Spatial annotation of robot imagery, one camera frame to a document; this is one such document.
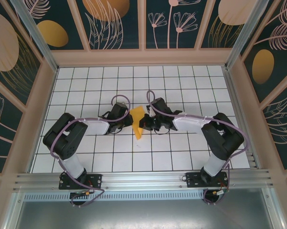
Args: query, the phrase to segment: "purple cable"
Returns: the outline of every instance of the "purple cable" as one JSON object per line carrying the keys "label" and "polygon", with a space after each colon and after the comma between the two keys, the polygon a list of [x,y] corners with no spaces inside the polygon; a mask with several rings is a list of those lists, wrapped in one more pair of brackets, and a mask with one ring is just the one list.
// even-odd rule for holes
{"label": "purple cable", "polygon": [[[104,121],[104,122],[118,122],[118,121],[124,119],[124,118],[128,115],[128,113],[129,113],[129,111],[130,111],[130,100],[129,100],[126,96],[124,96],[124,95],[117,94],[117,95],[115,95],[115,96],[111,99],[111,105],[113,105],[113,100],[114,100],[116,97],[119,97],[119,96],[124,97],[124,98],[127,100],[127,102],[128,102],[128,111],[127,111],[121,118],[118,118],[118,119],[115,119],[115,120],[107,120],[107,119],[103,119],[103,118],[77,118],[77,119],[74,119],[74,120],[72,120],[71,122],[69,122],[69,123],[60,131],[60,133],[57,135],[57,137],[54,139],[54,141],[53,141],[53,143],[52,143],[52,145],[51,145],[51,148],[50,148],[50,154],[51,154],[51,156],[54,157],[55,159],[59,160],[59,165],[62,167],[62,169],[65,171],[65,173],[66,173],[75,183],[77,183],[78,185],[80,185],[80,186],[82,186],[82,187],[85,187],[85,188],[87,188],[87,189],[89,189],[89,190],[101,191],[101,193],[98,194],[96,197],[94,197],[92,200],[90,200],[90,201],[88,201],[88,202],[85,202],[85,203],[82,204],[82,205],[79,205],[79,206],[78,206],[79,208],[80,208],[80,207],[87,206],[87,205],[89,205],[90,203],[92,203],[95,199],[97,199],[100,195],[102,195],[102,194],[105,192],[105,190],[104,190],[104,189],[101,189],[101,188],[90,187],[90,186],[87,186],[87,185],[84,185],[84,184],[78,182],[78,181],[66,170],[65,166],[64,166],[64,165],[62,164],[62,162],[60,161],[59,156],[54,155],[54,153],[53,153],[54,146],[55,146],[55,144],[57,143],[57,141],[58,141],[58,139],[60,138],[60,136],[62,136],[62,134],[64,133],[64,131],[65,131],[69,126],[71,126],[73,123],[75,123],[75,122],[90,121],[90,120],[99,120],[99,121]],[[76,198],[76,197],[77,197],[77,196],[74,196],[74,197],[71,199],[71,203],[73,204],[73,206],[76,206],[76,205],[73,203],[73,200],[74,200],[74,198]]]}
{"label": "purple cable", "polygon": [[248,148],[249,148],[249,146],[250,146],[249,137],[248,137],[248,135],[247,135],[246,133],[244,133],[244,132],[243,132],[242,130],[240,130],[238,127],[236,127],[236,126],[234,126],[234,125],[232,125],[232,124],[230,124],[230,123],[228,123],[228,122],[225,122],[225,121],[222,121],[222,120],[217,120],[217,119],[214,119],[214,118],[209,118],[209,117],[202,117],[202,116],[193,115],[193,114],[192,114],[192,115],[190,115],[190,114],[183,114],[183,115],[182,115],[182,114],[178,114],[178,115],[177,115],[177,114],[174,114],[174,115],[173,115],[173,114],[164,113],[164,112],[162,112],[162,111],[157,110],[157,109],[153,106],[153,104],[151,103],[151,101],[150,101],[150,99],[149,99],[149,93],[152,93],[152,94],[153,94],[154,99],[155,99],[155,93],[154,93],[152,90],[148,90],[148,92],[147,92],[147,100],[148,100],[148,103],[149,103],[150,107],[151,107],[154,111],[158,112],[158,113],[161,114],[161,115],[165,115],[165,116],[168,116],[168,117],[178,117],[178,118],[183,118],[183,117],[199,118],[199,119],[214,121],[214,122],[222,123],[222,124],[224,124],[224,125],[226,125],[226,126],[229,126],[229,127],[231,127],[232,129],[238,131],[240,134],[242,134],[242,136],[243,136],[244,139],[246,140],[246,146],[245,146],[245,148],[242,149],[241,151],[237,152],[237,153],[234,153],[234,154],[230,155],[230,157],[228,158],[228,160],[227,160],[227,161],[225,162],[225,164],[223,165],[223,168],[226,167],[226,165],[228,164],[228,162],[230,161],[231,158],[233,158],[234,156],[237,156],[237,155],[239,155],[239,154],[245,152],[246,150],[248,150]]}

